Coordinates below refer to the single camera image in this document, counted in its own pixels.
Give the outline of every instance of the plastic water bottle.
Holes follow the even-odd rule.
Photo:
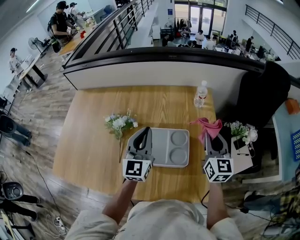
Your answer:
[[[207,81],[203,80],[200,87],[197,87],[197,92],[194,98],[195,107],[202,107],[207,96]]]

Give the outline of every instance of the pink cloth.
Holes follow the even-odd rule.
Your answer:
[[[206,132],[208,132],[212,139],[215,139],[223,126],[220,119],[218,119],[214,123],[209,123],[207,118],[199,118],[198,120],[190,122],[189,124],[194,123],[202,125],[202,133],[198,137],[202,144],[204,144],[204,137]]]

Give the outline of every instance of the black chair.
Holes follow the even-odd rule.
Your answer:
[[[105,15],[103,15],[103,16],[100,17],[101,21],[103,19],[105,19],[109,14],[111,14],[113,12],[112,6],[111,5],[106,5],[106,7],[103,9],[103,11],[105,12]]]
[[[262,74],[247,72],[240,82],[239,97],[232,114],[224,121],[236,120],[250,124],[258,130],[258,139],[253,142],[255,156],[253,167],[241,173],[255,173],[261,169],[263,146],[266,144],[263,127],[275,111],[286,101],[291,87],[289,74],[275,62],[267,61]]]

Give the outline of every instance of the blue basket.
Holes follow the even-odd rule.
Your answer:
[[[300,130],[291,135],[292,150],[294,152],[294,161],[300,160]]]

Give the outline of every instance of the gray tray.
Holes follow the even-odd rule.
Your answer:
[[[183,168],[188,165],[189,132],[183,129],[151,128],[153,166]]]

